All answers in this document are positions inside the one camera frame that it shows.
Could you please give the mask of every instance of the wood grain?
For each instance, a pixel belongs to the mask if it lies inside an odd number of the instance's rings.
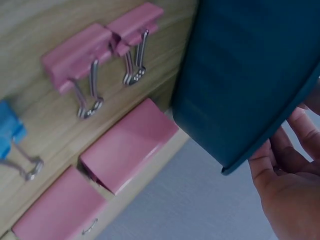
[[[125,87],[123,59],[99,68],[98,90],[105,104],[87,120],[77,118],[73,92],[60,96],[45,75],[40,57],[97,22],[107,24],[144,0],[2,0],[0,1],[0,99],[9,101],[28,136],[21,146],[41,156],[45,167],[31,182],[0,167],[0,236],[30,207],[79,154],[147,96],[168,108],[196,9],[196,0],[154,0],[164,8],[159,31],[148,38],[147,73]],[[88,93],[88,81],[80,82]],[[10,156],[27,170],[16,151]]]

